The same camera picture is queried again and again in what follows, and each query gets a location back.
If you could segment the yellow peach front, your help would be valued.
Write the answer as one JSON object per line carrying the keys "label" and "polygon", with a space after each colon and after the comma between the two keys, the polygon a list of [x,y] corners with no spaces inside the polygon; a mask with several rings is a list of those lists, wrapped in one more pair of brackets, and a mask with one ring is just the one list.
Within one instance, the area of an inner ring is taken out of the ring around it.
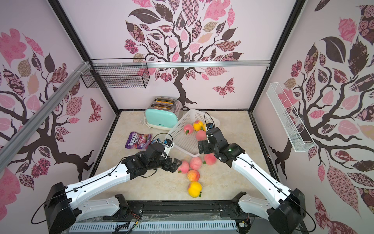
{"label": "yellow peach front", "polygon": [[188,193],[192,198],[197,198],[201,196],[202,185],[197,181],[192,181],[188,187]]}

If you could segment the pink peach with leaf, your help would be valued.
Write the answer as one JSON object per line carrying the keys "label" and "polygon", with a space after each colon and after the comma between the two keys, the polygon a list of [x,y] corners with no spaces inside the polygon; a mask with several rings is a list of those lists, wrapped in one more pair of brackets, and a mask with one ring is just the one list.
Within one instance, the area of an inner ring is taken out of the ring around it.
{"label": "pink peach with leaf", "polygon": [[194,127],[191,124],[187,124],[184,126],[185,135],[192,134],[194,132]]}

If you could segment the orange pink peach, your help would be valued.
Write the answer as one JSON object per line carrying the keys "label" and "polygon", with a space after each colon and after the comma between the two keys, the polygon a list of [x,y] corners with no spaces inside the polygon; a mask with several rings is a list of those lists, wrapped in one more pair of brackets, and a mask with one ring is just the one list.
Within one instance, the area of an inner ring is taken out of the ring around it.
{"label": "orange pink peach", "polygon": [[190,170],[187,172],[187,178],[190,182],[199,181],[200,173],[197,170]]}

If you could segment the yellow peach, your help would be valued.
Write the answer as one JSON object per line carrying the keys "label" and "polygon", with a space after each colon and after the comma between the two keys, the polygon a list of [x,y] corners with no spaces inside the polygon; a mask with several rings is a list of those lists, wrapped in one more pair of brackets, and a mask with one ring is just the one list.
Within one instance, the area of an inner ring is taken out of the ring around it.
{"label": "yellow peach", "polygon": [[194,130],[195,131],[200,131],[200,130],[203,130],[203,126],[204,126],[204,124],[203,124],[203,122],[202,121],[195,121],[194,123],[193,123],[193,128],[194,128]]}
{"label": "yellow peach", "polygon": [[188,193],[192,198],[197,198],[201,196],[202,185],[197,181],[192,181],[188,187]]}

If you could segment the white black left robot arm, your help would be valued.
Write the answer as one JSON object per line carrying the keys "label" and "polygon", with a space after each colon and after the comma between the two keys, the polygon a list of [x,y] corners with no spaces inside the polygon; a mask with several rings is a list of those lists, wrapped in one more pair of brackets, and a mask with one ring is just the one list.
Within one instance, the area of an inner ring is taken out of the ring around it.
{"label": "white black left robot arm", "polygon": [[79,209],[83,203],[118,184],[159,168],[175,173],[182,162],[169,157],[169,152],[169,147],[165,148],[158,142],[153,143],[145,151],[123,157],[115,167],[99,175],[70,185],[64,185],[62,182],[53,185],[46,201],[41,205],[48,232],[60,234],[70,228],[83,214]]}

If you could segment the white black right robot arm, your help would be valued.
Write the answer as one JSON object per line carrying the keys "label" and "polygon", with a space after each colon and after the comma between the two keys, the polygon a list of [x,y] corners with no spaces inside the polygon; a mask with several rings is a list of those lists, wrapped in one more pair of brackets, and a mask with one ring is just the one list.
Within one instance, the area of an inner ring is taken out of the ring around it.
{"label": "white black right robot arm", "polygon": [[200,153],[212,153],[220,162],[243,175],[264,196],[264,199],[243,195],[237,204],[245,213],[269,221],[279,234],[291,234],[309,214],[305,195],[291,190],[260,168],[245,150],[236,143],[228,143],[217,127],[206,131],[207,139],[198,142]]}

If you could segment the small pink peach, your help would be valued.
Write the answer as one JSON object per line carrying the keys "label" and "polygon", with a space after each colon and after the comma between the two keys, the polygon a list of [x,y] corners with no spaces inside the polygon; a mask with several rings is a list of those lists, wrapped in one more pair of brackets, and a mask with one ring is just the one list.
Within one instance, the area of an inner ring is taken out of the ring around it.
{"label": "small pink peach", "polygon": [[196,133],[196,139],[198,141],[203,141],[207,139],[206,132],[204,130],[199,130]]}

